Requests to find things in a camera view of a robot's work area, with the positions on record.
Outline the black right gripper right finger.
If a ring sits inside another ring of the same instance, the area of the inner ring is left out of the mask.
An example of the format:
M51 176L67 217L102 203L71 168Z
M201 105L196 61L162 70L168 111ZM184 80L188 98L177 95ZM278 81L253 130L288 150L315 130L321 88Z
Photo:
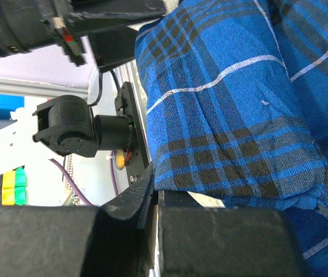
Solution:
M158 204L162 276L311 276L280 211L202 207L189 193L168 190Z

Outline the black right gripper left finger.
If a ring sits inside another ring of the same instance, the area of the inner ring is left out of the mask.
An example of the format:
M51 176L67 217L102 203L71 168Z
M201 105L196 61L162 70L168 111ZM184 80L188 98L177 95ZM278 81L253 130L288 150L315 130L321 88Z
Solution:
M153 177L100 207L0 206L0 276L149 276Z

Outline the blue plaid long sleeve shirt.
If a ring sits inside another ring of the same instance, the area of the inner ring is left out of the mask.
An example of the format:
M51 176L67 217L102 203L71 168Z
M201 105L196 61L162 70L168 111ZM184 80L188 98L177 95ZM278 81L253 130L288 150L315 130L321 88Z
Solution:
M281 210L328 276L328 1L182 1L135 58L155 188Z

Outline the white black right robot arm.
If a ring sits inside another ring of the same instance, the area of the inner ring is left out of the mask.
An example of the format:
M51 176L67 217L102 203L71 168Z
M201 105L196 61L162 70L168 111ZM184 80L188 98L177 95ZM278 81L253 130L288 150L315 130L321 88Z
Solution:
M171 12L177 1L0 1L0 57L57 44L83 65L92 39L101 72L133 58L131 25ZM310 276L282 213L204 208L186 192L154 190L133 97L118 116L93 115L78 96L33 113L37 129L17 137L42 151L92 158L99 150L138 152L139 177L101 207L0 205L0 276L149 276L160 250L162 276Z

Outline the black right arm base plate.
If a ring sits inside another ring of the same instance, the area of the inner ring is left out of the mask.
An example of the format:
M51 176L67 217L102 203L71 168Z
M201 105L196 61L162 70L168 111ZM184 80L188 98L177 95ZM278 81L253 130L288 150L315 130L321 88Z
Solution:
M114 104L117 115L128 121L130 133L128 146L124 150L128 156L125 159L125 170L128 185L131 186L139 179L150 163L144 138L144 125L140 119L132 83L127 81L123 83Z

